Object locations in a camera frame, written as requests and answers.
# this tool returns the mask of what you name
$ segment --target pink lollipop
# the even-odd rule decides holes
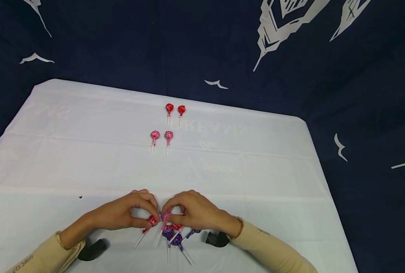
[[[159,132],[159,131],[153,130],[153,131],[151,132],[151,138],[152,138],[151,155],[154,153],[155,140],[156,140],[157,138],[159,138],[159,137],[160,137],[160,132]]]
[[[164,137],[167,138],[167,152],[166,152],[166,155],[169,155],[169,144],[170,144],[170,140],[173,138],[173,132],[171,130],[166,131],[164,133]]]
[[[160,235],[158,236],[157,242],[155,243],[155,247],[157,247],[158,242],[160,241],[160,238],[161,238],[161,236],[163,235],[163,231],[165,230],[165,228],[166,228],[166,223],[167,223],[167,222],[166,222],[166,218],[167,218],[169,215],[171,215],[170,212],[167,212],[167,213],[165,213],[165,214],[163,215],[163,225],[161,226]]]

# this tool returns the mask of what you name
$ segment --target beige long-sleeve shirt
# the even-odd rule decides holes
[[[242,221],[242,230],[231,243],[249,251],[258,261],[277,273],[317,273],[315,267],[280,239]],[[62,273],[78,257],[85,241],[64,249],[58,233],[53,234],[24,260],[13,266],[7,273]]]

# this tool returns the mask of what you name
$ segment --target wrist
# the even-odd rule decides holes
[[[242,230],[242,222],[225,211],[223,211],[222,219],[218,230],[225,233],[230,238],[237,238]]]
[[[59,234],[61,244],[65,249],[73,248],[95,229],[93,219],[85,214]]]

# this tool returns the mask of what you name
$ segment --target hand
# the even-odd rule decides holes
[[[205,196],[194,190],[185,191],[169,199],[163,206],[162,214],[171,212],[174,206],[180,206],[184,215],[168,216],[166,221],[181,224],[193,229],[216,229],[236,238],[242,229],[239,219],[225,210],[218,209]]]
[[[151,227],[146,219],[133,218],[131,209],[140,207],[147,210],[160,222],[158,204],[155,197],[148,190],[133,190],[130,194],[111,201],[99,208],[88,212],[95,228],[117,230],[121,228],[146,228]]]

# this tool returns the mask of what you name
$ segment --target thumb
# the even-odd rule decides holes
[[[186,218],[185,215],[170,215],[166,218],[166,221],[172,222],[173,224],[181,224],[183,226],[188,226],[188,219]]]
[[[128,225],[134,228],[150,228],[151,224],[149,221],[140,218],[131,218]]]

